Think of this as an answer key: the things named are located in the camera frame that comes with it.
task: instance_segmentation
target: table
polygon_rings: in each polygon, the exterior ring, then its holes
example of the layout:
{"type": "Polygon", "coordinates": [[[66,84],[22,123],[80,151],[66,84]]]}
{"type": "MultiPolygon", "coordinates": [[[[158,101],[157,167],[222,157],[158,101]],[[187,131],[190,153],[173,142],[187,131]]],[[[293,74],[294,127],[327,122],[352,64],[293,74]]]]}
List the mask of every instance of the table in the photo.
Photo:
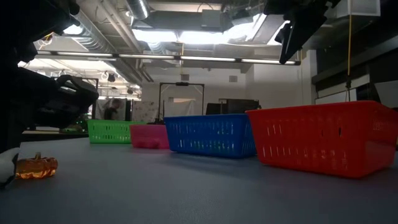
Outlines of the table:
{"type": "Polygon", "coordinates": [[[59,131],[24,131],[22,133],[22,142],[51,141],[87,137],[88,133],[60,133],[59,131]]]}
{"type": "Polygon", "coordinates": [[[88,139],[21,150],[58,172],[0,192],[0,223],[398,223],[398,166],[350,180],[88,139]]]}

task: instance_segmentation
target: black equipment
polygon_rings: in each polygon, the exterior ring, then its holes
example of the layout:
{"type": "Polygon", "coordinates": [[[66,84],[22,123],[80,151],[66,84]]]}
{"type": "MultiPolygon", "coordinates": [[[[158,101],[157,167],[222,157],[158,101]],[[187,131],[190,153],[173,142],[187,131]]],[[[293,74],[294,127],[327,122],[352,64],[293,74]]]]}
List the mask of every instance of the black equipment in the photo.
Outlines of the black equipment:
{"type": "Polygon", "coordinates": [[[114,74],[108,74],[108,82],[115,82],[116,78],[114,77],[114,74]]]}
{"type": "Polygon", "coordinates": [[[71,25],[80,25],[71,15],[80,7],[76,0],[15,0],[7,2],[2,36],[4,88],[0,188],[15,177],[22,132],[29,126],[66,128],[98,99],[96,88],[81,78],[62,75],[58,79],[18,67],[37,55],[33,42],[52,32],[62,35],[71,25]]]}
{"type": "Polygon", "coordinates": [[[264,14],[284,15],[286,24],[275,41],[282,44],[279,62],[285,64],[306,41],[326,22],[324,14],[341,0],[268,0],[264,14]]]}
{"type": "Polygon", "coordinates": [[[208,103],[206,115],[225,114],[227,111],[225,103],[208,103]]]}
{"type": "Polygon", "coordinates": [[[256,110],[259,108],[258,100],[237,100],[227,99],[226,107],[228,114],[240,114],[247,110],[256,110]]]}

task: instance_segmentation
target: ceiling light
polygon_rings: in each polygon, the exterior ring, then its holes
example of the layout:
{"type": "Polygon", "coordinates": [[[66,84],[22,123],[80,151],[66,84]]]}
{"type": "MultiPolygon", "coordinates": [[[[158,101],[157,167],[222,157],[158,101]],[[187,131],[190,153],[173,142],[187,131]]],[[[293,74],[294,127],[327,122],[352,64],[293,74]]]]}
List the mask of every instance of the ceiling light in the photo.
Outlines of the ceiling light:
{"type": "Polygon", "coordinates": [[[112,54],[83,53],[83,52],[58,52],[61,56],[87,56],[87,57],[112,57],[112,54]]]}
{"type": "MultiPolygon", "coordinates": [[[[224,58],[224,57],[194,57],[180,55],[145,55],[145,54],[101,54],[101,53],[81,53],[81,52],[48,52],[49,55],[67,55],[71,57],[111,57],[111,58],[140,58],[140,59],[157,59],[157,60],[199,60],[213,62],[237,62],[237,63],[263,63],[263,64],[279,64],[277,60],[269,59],[251,59],[251,58],[224,58]]],[[[300,62],[289,61],[286,65],[300,65],[300,62]]]]}
{"type": "Polygon", "coordinates": [[[182,60],[202,60],[202,61],[211,61],[211,62],[235,62],[235,58],[181,56],[181,59],[182,60]]]}
{"type": "Polygon", "coordinates": [[[135,101],[141,101],[141,99],[133,96],[99,96],[99,100],[106,100],[106,99],[127,99],[127,100],[135,100],[135,101]]]}
{"type": "Polygon", "coordinates": [[[222,44],[227,43],[228,39],[220,32],[185,31],[179,41],[184,44],[222,44]]]}
{"type": "Polygon", "coordinates": [[[171,55],[129,55],[120,54],[121,58],[141,58],[141,59],[161,59],[161,60],[173,60],[174,56],[171,55]]]}
{"type": "MultiPolygon", "coordinates": [[[[267,60],[267,59],[242,59],[243,63],[264,63],[264,64],[275,64],[280,65],[278,60],[267,60]]],[[[293,61],[286,62],[286,65],[295,65],[293,61]]]]}
{"type": "Polygon", "coordinates": [[[132,30],[137,40],[149,43],[176,42],[177,36],[172,31],[132,30]]]}
{"type": "Polygon", "coordinates": [[[63,32],[66,34],[79,35],[79,34],[83,33],[83,28],[80,26],[72,25],[72,26],[64,29],[63,32]]]}
{"type": "Polygon", "coordinates": [[[266,20],[267,16],[263,13],[257,14],[253,17],[255,24],[253,26],[253,29],[250,31],[248,36],[246,37],[246,41],[253,40],[253,38],[256,36],[256,34],[259,32],[260,27],[266,20]]]}
{"type": "Polygon", "coordinates": [[[37,51],[38,55],[51,55],[51,52],[49,51],[44,51],[44,50],[38,50],[37,51]]]}
{"type": "Polygon", "coordinates": [[[116,58],[98,58],[98,57],[88,57],[87,60],[93,60],[93,61],[110,61],[110,62],[115,62],[116,58]]]}
{"type": "Polygon", "coordinates": [[[99,86],[98,89],[101,90],[117,90],[115,86],[99,86]]]}
{"type": "Polygon", "coordinates": [[[279,31],[285,26],[285,24],[290,23],[290,21],[285,21],[280,27],[276,30],[275,34],[271,37],[271,39],[268,41],[267,45],[282,45],[281,43],[278,43],[275,41],[276,35],[278,35],[279,31]]]}

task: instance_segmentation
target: metal frame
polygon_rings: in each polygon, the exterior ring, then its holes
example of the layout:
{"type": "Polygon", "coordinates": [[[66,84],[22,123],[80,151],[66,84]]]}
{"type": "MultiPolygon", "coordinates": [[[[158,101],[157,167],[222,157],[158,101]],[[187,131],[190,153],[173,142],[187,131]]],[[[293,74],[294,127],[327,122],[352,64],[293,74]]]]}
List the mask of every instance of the metal frame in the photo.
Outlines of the metal frame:
{"type": "MultiPolygon", "coordinates": [[[[151,60],[187,60],[187,61],[203,61],[203,62],[226,62],[226,63],[248,63],[248,64],[264,64],[264,65],[281,65],[278,60],[267,58],[227,58],[227,57],[197,57],[184,55],[153,55],[153,54],[112,54],[112,53],[94,53],[94,52],[64,52],[64,51],[37,51],[38,55],[54,57],[94,57],[98,60],[114,59],[114,58],[136,58],[136,59],[151,59],[151,60]]],[[[289,60],[284,65],[297,66],[301,65],[300,61],[289,60]]]]}
{"type": "Polygon", "coordinates": [[[160,83],[159,84],[159,104],[158,104],[158,112],[157,112],[157,119],[160,120],[160,102],[162,100],[162,85],[175,85],[175,86],[190,86],[190,85],[195,85],[195,86],[201,86],[203,88],[203,92],[201,94],[201,114],[204,115],[204,109],[205,109],[205,84],[201,83],[183,83],[183,82],[177,82],[177,83],[160,83]]]}

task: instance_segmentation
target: basket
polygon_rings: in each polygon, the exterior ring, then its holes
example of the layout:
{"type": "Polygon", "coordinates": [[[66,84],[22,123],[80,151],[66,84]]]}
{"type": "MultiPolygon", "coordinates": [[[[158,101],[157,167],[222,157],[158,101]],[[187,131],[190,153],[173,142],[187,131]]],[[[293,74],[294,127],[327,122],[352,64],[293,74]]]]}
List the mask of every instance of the basket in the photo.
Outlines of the basket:
{"type": "Polygon", "coordinates": [[[264,164],[359,178],[394,160],[398,113],[374,101],[246,113],[264,164]]]}
{"type": "Polygon", "coordinates": [[[228,158],[256,155],[246,114],[172,117],[165,123],[172,151],[228,158]]]}
{"type": "Polygon", "coordinates": [[[138,121],[88,120],[88,137],[90,143],[129,144],[131,124],[145,124],[138,121]]]}
{"type": "Polygon", "coordinates": [[[166,126],[164,125],[130,125],[131,144],[135,148],[168,149],[166,126]]]}

